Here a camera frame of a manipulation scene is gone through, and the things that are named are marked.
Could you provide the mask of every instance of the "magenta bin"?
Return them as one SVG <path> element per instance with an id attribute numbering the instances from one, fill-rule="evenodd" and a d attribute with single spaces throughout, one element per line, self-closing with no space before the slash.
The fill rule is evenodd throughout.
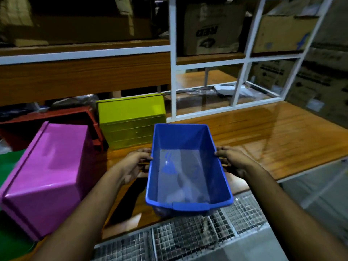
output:
<path id="1" fill-rule="evenodd" d="M 88 126 L 44 122 L 0 188 L 1 208 L 33 240 L 42 239 L 98 181 L 94 156 Z"/>

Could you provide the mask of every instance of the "blue plastic bin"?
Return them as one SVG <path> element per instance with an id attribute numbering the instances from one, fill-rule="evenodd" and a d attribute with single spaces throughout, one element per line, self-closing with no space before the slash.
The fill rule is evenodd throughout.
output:
<path id="1" fill-rule="evenodd" d="M 207 215 L 233 197 L 207 125 L 154 126 L 146 203 L 165 216 Z"/>

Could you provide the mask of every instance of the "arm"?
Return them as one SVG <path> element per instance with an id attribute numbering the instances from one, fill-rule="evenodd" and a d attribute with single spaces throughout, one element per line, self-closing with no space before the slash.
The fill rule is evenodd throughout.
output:
<path id="1" fill-rule="evenodd" d="M 152 159 L 150 151 L 139 149 L 131 152 L 108 170 L 30 260 L 88 260 L 121 185 L 137 177 L 138 163 L 142 159 Z"/>
<path id="2" fill-rule="evenodd" d="M 289 260 L 348 260 L 348 250 L 297 205 L 258 163 L 229 146 L 218 147 L 223 163 L 236 167 L 249 185 Z"/>

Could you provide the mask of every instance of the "wooden shelf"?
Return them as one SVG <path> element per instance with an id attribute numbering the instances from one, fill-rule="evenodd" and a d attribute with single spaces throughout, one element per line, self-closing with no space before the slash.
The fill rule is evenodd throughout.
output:
<path id="1" fill-rule="evenodd" d="M 115 49 L 115 48 L 137 48 L 137 47 L 154 47 L 160 45 L 169 45 L 169 40 L 131 40 L 105 43 L 86 43 L 71 45 L 48 45 L 25 48 L 0 48 L 0 56 L 17 56 L 31 54 L 45 54 L 58 52 L 75 52 L 87 50 Z"/>
<path id="2" fill-rule="evenodd" d="M 240 58 L 245 58 L 245 55 L 241 52 L 177 57 L 176 65 L 186 65 L 186 64 L 203 63 L 203 62 L 211 62 L 211 61 L 227 61 L 230 59 L 240 59 Z"/>

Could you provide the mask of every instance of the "yellow plastic bin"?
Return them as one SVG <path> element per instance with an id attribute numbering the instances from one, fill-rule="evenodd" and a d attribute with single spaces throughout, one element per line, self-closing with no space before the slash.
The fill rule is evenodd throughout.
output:
<path id="1" fill-rule="evenodd" d="M 166 122 L 163 94 L 99 100 L 99 124 L 112 149 L 152 142 L 155 123 Z"/>

